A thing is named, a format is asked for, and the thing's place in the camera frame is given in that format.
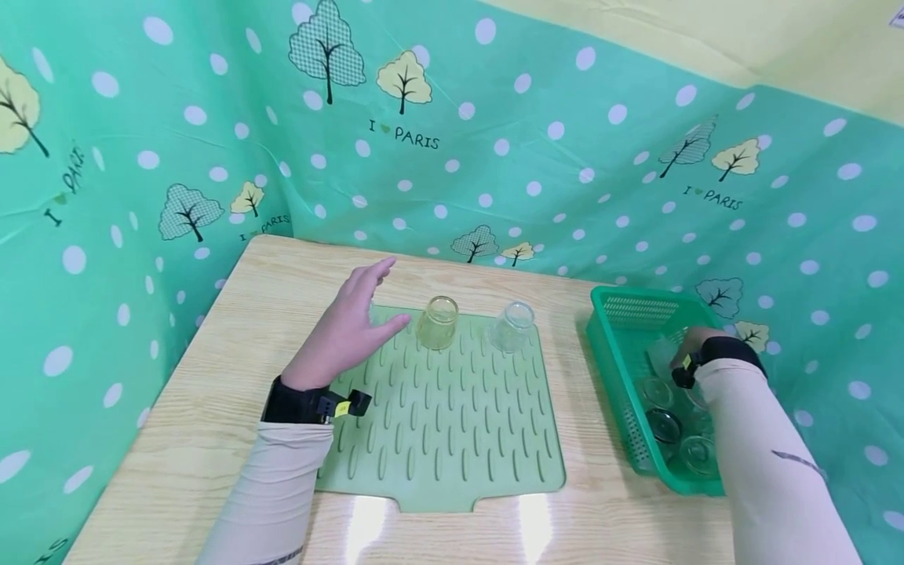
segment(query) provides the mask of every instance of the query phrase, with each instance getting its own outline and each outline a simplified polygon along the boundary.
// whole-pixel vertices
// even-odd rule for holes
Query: beige arm sleeve
[[[198,565],[296,565],[332,425],[261,422]]]
[[[754,365],[706,363],[696,374],[716,432],[738,565],[861,563],[823,472]]]

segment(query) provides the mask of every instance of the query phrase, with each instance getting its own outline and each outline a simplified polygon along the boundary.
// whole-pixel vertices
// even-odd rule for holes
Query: hand
[[[373,291],[389,276],[394,257],[359,267],[339,288],[333,303],[282,373],[283,384],[297,391],[319,389],[339,373],[361,364],[403,330],[411,316],[400,314],[371,327]]]

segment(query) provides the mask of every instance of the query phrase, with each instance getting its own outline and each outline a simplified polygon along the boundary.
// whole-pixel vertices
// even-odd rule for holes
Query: green drying mat
[[[460,315],[452,345],[418,342],[417,310],[375,306],[382,323],[408,327],[332,389],[373,396],[361,418],[336,420],[317,490],[394,499],[401,512],[473,512],[481,498],[549,493],[565,485],[550,389],[532,329],[530,345],[501,353],[483,339],[493,318]]]

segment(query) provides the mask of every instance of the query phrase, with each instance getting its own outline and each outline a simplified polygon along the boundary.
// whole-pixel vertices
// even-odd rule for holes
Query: clear glass cup
[[[524,347],[533,328],[533,310],[524,302],[512,302],[487,328],[486,339],[503,353],[514,353]]]
[[[418,341],[428,349],[446,349],[455,337],[458,304],[449,297],[433,297],[418,321]]]

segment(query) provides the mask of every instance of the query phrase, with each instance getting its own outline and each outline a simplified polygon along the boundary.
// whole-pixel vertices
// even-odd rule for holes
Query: wooden tabletop
[[[255,238],[242,255],[66,563],[190,564],[255,438],[273,375],[352,268],[376,251]],[[554,494],[482,500],[473,513],[399,514],[391,500],[318,493],[304,563],[732,563],[724,499],[634,474],[584,336],[595,285],[400,256],[377,304],[453,297],[466,314],[513,299],[537,315],[568,473]]]

